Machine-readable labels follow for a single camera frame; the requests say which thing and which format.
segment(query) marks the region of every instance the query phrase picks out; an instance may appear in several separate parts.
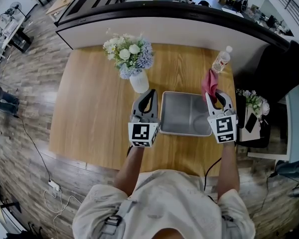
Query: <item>phone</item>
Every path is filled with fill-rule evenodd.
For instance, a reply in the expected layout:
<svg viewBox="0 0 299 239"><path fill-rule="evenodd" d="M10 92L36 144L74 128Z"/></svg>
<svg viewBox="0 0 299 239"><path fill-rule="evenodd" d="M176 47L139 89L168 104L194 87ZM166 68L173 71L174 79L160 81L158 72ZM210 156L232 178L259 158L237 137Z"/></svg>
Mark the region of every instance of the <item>phone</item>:
<svg viewBox="0 0 299 239"><path fill-rule="evenodd" d="M245 112L246 112L246 98L244 96L236 95L236 106L237 106L237 127L244 128L245 125Z"/></svg>
<svg viewBox="0 0 299 239"><path fill-rule="evenodd" d="M245 129L251 133L257 121L257 117L254 114L250 114L250 117L245 125Z"/></svg>

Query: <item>sleeve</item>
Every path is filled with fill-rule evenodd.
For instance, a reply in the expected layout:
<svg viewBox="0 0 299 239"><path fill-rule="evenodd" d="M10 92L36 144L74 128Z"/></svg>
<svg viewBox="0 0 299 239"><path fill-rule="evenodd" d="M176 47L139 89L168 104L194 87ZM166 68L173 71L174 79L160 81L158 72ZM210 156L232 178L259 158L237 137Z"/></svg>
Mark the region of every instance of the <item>sleeve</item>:
<svg viewBox="0 0 299 239"><path fill-rule="evenodd" d="M115 214L127 197L125 192L109 185L93 186L74 217L74 238L98 238L104 220Z"/></svg>
<svg viewBox="0 0 299 239"><path fill-rule="evenodd" d="M218 201L222 213L222 239L253 239L255 225L249 218L248 210L232 189L226 192Z"/></svg>

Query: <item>power adapter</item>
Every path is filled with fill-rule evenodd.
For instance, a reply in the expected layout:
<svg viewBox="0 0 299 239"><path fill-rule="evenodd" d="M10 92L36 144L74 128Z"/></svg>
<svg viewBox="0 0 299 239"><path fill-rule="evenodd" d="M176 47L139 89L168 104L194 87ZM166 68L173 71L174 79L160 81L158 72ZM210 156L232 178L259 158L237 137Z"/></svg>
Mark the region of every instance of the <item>power adapter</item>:
<svg viewBox="0 0 299 239"><path fill-rule="evenodd" d="M49 180L49 185L55 190L55 191L59 191L60 190L60 185L55 183L52 180Z"/></svg>

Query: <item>white cable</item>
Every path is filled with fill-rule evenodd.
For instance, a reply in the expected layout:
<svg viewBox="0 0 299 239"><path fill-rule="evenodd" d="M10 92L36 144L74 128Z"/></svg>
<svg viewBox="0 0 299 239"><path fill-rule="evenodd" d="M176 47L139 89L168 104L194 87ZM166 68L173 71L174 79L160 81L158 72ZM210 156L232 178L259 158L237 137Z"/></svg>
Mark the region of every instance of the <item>white cable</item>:
<svg viewBox="0 0 299 239"><path fill-rule="evenodd" d="M56 235L57 235L57 239L59 239L59 233L58 233L58 230L56 229L56 226L55 226L55 219L56 219L58 216L62 215L62 213L63 213L63 211L65 210L65 208L67 208L67 206L69 205L69 202L70 202L71 197L73 197L76 201L78 201L78 202L81 204L81 201L78 200L76 197L74 197L74 196L70 196L68 202L67 202L66 205L65 205L65 207L63 207L63 202L62 202L62 194L63 194L63 193L62 193L61 188L60 188L60 191L61 191L60 200L61 200L62 208L61 208L60 211L57 211L57 212L54 211L54 210L52 210L51 208L48 207L48 203L47 203L46 198L45 198L45 192L49 193L49 194L50 194L53 198L55 198L55 199L56 199L56 196L54 196L54 195L53 195L50 191L48 191L48 190L45 190L45 191L43 192L43 197L44 197L44 201L45 201L45 205L46 205L47 209L49 209L49 210L50 210L51 212L53 212L53 213L57 213L57 216L55 216L54 219L53 219L53 225L54 225L54 230L55 230Z"/></svg>

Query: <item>backpack strap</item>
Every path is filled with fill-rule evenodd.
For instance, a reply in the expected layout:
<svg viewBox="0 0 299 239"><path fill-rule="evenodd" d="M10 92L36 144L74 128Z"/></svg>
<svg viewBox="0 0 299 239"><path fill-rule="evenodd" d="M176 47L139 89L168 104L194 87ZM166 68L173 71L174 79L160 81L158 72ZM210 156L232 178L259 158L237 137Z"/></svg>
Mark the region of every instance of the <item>backpack strap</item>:
<svg viewBox="0 0 299 239"><path fill-rule="evenodd" d="M120 239L123 237L125 230L123 217L130 211L134 203L136 203L136 201L132 199L124 200L121 203L118 212L115 215L109 216L105 219L99 239Z"/></svg>

